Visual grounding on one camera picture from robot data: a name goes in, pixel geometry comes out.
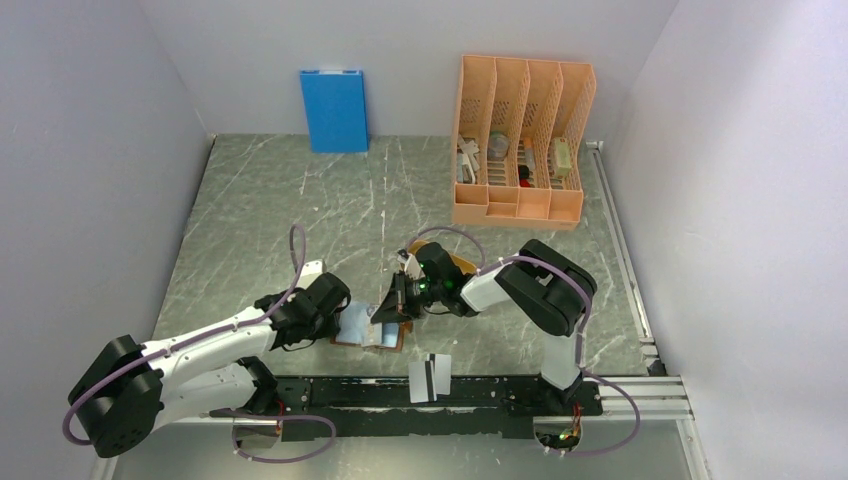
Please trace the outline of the brown leather card holder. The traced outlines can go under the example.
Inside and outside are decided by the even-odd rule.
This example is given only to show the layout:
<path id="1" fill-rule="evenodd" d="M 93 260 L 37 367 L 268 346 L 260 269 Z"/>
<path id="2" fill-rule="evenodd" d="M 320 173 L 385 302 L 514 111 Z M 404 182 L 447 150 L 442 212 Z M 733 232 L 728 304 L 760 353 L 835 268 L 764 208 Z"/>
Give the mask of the brown leather card holder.
<path id="1" fill-rule="evenodd" d="M 377 306 L 353 301 L 338 315 L 339 332 L 331 339 L 335 345 L 400 352 L 409 324 L 372 323 Z"/>

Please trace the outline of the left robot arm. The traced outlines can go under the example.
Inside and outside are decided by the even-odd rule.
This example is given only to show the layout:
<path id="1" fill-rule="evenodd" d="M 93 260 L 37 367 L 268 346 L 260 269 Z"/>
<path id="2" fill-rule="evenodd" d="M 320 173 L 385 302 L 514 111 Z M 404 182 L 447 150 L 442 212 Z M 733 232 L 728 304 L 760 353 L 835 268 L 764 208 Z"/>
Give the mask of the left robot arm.
<path id="1" fill-rule="evenodd" d="M 108 342 L 68 395 L 63 433 L 119 456 L 177 420 L 220 410 L 270 416 L 289 406 L 261 357 L 335 335 L 349 287 L 322 273 L 306 287 L 267 295 L 233 317 L 170 339 Z"/>

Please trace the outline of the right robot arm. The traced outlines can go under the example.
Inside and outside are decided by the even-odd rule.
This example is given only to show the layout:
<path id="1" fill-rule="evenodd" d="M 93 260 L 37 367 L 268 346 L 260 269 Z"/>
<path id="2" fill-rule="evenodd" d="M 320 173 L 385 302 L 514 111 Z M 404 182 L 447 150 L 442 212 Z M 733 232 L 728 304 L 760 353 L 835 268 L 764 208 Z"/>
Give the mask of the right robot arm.
<path id="1" fill-rule="evenodd" d="M 594 278 L 582 267 L 538 239 L 495 264 L 470 273 L 439 243 L 426 242 L 400 254 L 401 268 L 371 316 L 372 324 L 404 323 L 440 304 L 456 317 L 473 317 L 511 303 L 544 333 L 539 391 L 542 406 L 562 414 L 578 399 L 582 342 L 580 325 L 588 319 Z"/>

